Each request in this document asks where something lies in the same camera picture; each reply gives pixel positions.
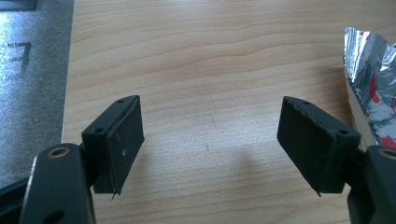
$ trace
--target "gray surface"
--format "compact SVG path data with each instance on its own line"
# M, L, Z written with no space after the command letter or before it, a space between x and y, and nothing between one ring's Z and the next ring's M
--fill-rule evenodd
M73 5L39 0L35 11L0 12L0 188L61 143Z

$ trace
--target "wooden table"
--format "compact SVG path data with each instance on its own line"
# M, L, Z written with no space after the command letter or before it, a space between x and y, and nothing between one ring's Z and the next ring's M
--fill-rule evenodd
M350 124L343 27L396 42L394 1L76 0L64 142L141 96L146 141L99 223L348 223L276 140L282 97Z

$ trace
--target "aluminum foil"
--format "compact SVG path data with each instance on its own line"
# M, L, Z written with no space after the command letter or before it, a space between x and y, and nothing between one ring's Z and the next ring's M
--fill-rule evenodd
M396 148L396 44L381 35L345 28L348 84L368 118L376 142Z

